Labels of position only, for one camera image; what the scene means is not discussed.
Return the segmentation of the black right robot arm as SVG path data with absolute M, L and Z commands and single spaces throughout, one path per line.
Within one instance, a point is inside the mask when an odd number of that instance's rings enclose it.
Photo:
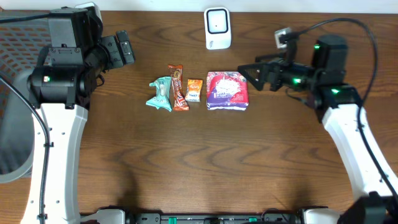
M 327 207 L 300 209 L 290 223 L 397 223 L 397 176 L 389 167 L 367 122 L 363 99 L 344 82 L 348 54 L 346 40 L 323 35 L 314 45 L 311 65 L 294 61 L 296 39 L 280 37 L 287 46 L 281 54 L 263 55 L 242 74 L 257 90 L 265 83 L 272 91 L 286 87 L 307 91 L 300 102 L 315 110 L 334 141 L 349 176 L 354 204 L 338 213 Z

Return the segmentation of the orange chocolate bar wrapper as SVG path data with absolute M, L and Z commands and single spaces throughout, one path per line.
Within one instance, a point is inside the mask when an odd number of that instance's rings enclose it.
M 169 74 L 172 78 L 172 88 L 174 93 L 174 111 L 188 111 L 189 105 L 187 104 L 182 93 L 182 65 L 168 65 Z

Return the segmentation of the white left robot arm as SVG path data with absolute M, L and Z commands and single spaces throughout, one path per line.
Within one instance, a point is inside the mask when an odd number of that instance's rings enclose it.
M 50 43 L 27 78 L 35 134 L 22 222 L 127 223 L 120 208 L 81 216 L 77 180 L 90 97 L 103 85 L 103 73 L 136 60 L 128 34 L 104 36 L 100 10 L 92 2 L 50 11 L 48 25 Z

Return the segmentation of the purple red tissue pack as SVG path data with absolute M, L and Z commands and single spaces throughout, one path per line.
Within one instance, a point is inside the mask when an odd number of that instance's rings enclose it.
M 206 105 L 208 110 L 245 111 L 249 105 L 247 80 L 239 72 L 208 72 Z

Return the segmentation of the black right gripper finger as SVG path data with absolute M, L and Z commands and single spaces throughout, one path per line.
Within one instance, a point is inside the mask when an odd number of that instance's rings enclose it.
M 269 55 L 260 55 L 255 58 L 255 62 L 263 62 L 266 60 L 272 60 L 274 58 L 284 58 L 285 53 L 276 53 Z
M 262 91 L 264 88 L 265 71 L 263 63 L 238 66 L 238 72 L 258 91 Z

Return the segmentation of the green wet wipes pack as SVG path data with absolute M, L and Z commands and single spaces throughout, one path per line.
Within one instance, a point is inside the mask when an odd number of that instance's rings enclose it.
M 156 94 L 154 97 L 146 101 L 146 105 L 153 106 L 156 109 L 166 109 L 167 111 L 172 111 L 172 106 L 170 104 L 170 86 L 171 77 L 160 77 L 149 83 L 150 87 L 155 87 Z

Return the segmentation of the small orange tissue packet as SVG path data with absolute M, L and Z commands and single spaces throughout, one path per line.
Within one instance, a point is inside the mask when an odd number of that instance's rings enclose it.
M 203 80 L 188 79 L 185 100 L 189 102 L 200 102 Z

